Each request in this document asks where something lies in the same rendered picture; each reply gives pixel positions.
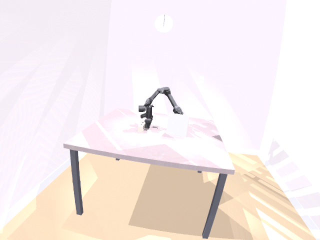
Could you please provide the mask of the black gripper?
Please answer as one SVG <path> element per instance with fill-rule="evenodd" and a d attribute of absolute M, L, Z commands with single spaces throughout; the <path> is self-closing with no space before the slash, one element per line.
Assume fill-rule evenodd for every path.
<path fill-rule="evenodd" d="M 144 122 L 147 124 L 147 128 L 149 129 L 151 123 L 152 123 L 152 120 L 153 120 L 153 115 L 152 115 L 153 112 L 146 112 L 146 119 L 144 120 Z"/>

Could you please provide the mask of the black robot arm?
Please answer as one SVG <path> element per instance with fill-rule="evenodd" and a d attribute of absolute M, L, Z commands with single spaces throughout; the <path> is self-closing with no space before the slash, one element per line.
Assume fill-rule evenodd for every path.
<path fill-rule="evenodd" d="M 171 94 L 171 90 L 169 87 L 162 87 L 162 88 L 157 88 L 157 90 L 152 94 L 151 97 L 149 97 L 148 99 L 146 99 L 145 101 L 145 104 L 144 105 L 138 105 L 138 112 L 152 112 L 152 108 L 154 107 L 153 105 L 151 105 L 151 103 L 153 102 L 153 100 L 155 99 L 155 97 L 158 95 L 158 94 L 165 94 L 170 103 L 172 104 L 173 106 L 173 112 L 174 114 L 180 114 L 180 115 L 183 115 L 183 111 L 182 109 L 177 105 L 177 103 L 175 102 L 172 94 Z M 143 113 L 140 115 L 140 118 L 147 118 L 147 115 L 146 113 Z"/>

